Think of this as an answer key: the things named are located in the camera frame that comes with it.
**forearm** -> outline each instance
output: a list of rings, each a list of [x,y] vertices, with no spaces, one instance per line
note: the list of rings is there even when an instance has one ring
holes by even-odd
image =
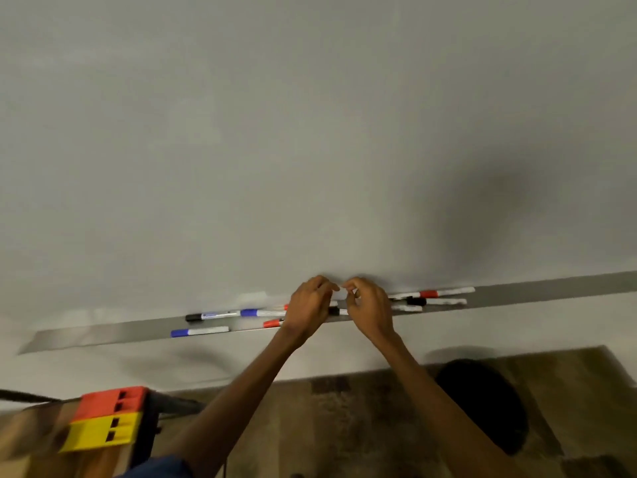
[[[409,394],[427,428],[440,444],[457,478],[524,478],[514,461],[496,446],[429,376],[398,335],[378,348]]]
[[[248,368],[175,439],[166,454],[183,458],[197,478],[215,476],[295,348],[293,336],[280,329]]]

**blue shirt sleeve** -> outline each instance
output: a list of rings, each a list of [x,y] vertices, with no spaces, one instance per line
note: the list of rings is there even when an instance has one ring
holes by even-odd
[[[135,466],[120,478],[193,478],[188,464],[176,456],[150,458],[146,463]]]

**red plastic block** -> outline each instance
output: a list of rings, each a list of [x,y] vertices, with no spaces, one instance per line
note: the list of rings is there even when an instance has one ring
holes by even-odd
[[[112,414],[139,412],[144,404],[147,391],[147,387],[136,385],[84,394],[71,422],[80,419],[101,418]]]

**blue marker cap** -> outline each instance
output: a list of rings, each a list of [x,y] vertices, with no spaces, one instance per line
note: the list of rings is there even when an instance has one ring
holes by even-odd
[[[188,337],[188,329],[171,330],[170,337]]]

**white wall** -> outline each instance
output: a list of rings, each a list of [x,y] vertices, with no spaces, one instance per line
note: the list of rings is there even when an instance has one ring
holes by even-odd
[[[12,320],[637,268],[635,0],[3,0],[0,27]]]
[[[607,345],[637,377],[637,292],[475,308],[394,319],[421,363]],[[28,333],[0,337],[0,383],[7,389],[72,398],[128,385],[159,391],[224,385],[261,351],[275,329],[82,347],[22,354]],[[386,367],[353,322],[323,325],[285,364],[277,379],[308,378]],[[12,405],[0,402],[0,410]]]

